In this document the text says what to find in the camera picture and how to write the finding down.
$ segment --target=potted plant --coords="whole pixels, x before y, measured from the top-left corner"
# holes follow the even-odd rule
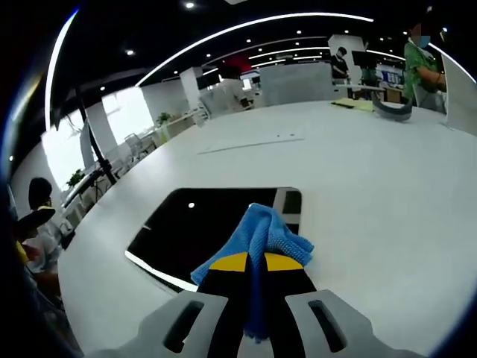
[[[84,173],[82,173],[81,170],[78,169],[76,172],[72,174],[72,177],[69,178],[69,181],[67,182],[67,184],[70,188],[72,188],[73,186],[78,184],[83,178],[84,178]]]
[[[159,125],[163,125],[166,123],[169,119],[171,119],[171,115],[167,112],[162,112],[159,117],[157,117],[157,121]]]

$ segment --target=black tablet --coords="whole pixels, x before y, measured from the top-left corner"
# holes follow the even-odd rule
[[[298,234],[301,202],[294,188],[178,189],[144,223],[126,257],[177,292],[195,290],[191,272],[227,242],[250,204],[273,207]]]

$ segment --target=face mask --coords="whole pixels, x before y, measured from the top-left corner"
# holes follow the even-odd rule
[[[431,37],[429,35],[421,35],[418,46],[425,48],[431,42]]]

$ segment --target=window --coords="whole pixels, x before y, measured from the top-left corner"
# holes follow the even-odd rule
[[[61,119],[58,131],[52,128],[42,135],[42,146],[46,154],[51,174],[61,190],[78,169],[84,169],[80,147],[80,133],[83,120],[79,110]]]
[[[102,98],[107,121],[118,144],[130,134],[140,134],[154,125],[140,88],[128,88]]]

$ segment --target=blue cloth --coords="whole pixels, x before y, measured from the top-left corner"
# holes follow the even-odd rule
[[[263,319],[262,293],[260,286],[260,262],[263,254],[281,251],[302,265],[311,259],[315,248],[310,241],[292,233],[278,213],[270,207],[252,204],[233,232],[229,241],[217,254],[197,267],[191,278],[200,285],[207,275],[209,267],[222,257],[248,252],[251,261],[251,290],[249,314],[244,331],[257,342],[268,337]]]

